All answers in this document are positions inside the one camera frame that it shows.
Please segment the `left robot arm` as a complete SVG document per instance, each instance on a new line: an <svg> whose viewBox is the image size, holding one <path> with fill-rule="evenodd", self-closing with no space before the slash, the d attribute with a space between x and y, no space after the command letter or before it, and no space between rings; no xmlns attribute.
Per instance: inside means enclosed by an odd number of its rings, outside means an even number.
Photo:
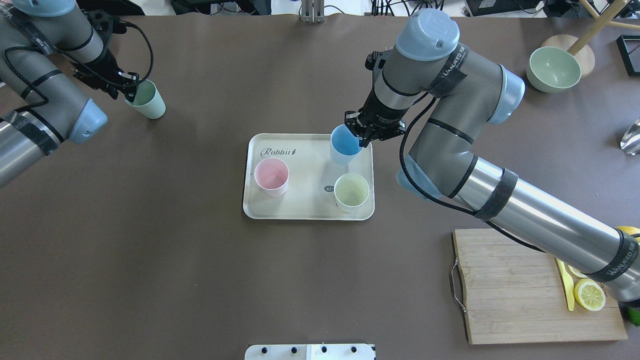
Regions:
<svg viewBox="0 0 640 360"><path fill-rule="evenodd" d="M107 116L51 60L64 55L73 77L116 100L133 101L144 80L124 71L109 50L113 34L134 24L103 10L82 10L75 0L1 2L1 81L25 105L1 117L1 185L48 157L65 141L82 144Z"/></svg>

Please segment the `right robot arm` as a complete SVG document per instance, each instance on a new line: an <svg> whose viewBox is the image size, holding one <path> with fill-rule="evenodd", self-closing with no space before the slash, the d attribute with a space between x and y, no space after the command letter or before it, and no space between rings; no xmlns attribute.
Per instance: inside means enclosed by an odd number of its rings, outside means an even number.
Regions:
<svg viewBox="0 0 640 360"><path fill-rule="evenodd" d="M409 16L390 50L366 60L372 89L345 126L366 147L405 136L403 117L422 96L433 111L408 153L397 181L409 191L486 223L526 248L547 253L639 308L638 240L592 218L478 157L473 143L488 125L503 123L521 103L525 82L502 64L460 42L460 28L435 8Z"/></svg>

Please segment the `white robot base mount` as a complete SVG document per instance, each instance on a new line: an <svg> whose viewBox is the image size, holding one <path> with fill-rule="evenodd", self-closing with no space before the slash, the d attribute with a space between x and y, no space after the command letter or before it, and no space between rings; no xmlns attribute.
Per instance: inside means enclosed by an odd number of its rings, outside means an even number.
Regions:
<svg viewBox="0 0 640 360"><path fill-rule="evenodd" d="M375 360L377 351L367 343L254 344L245 360Z"/></svg>

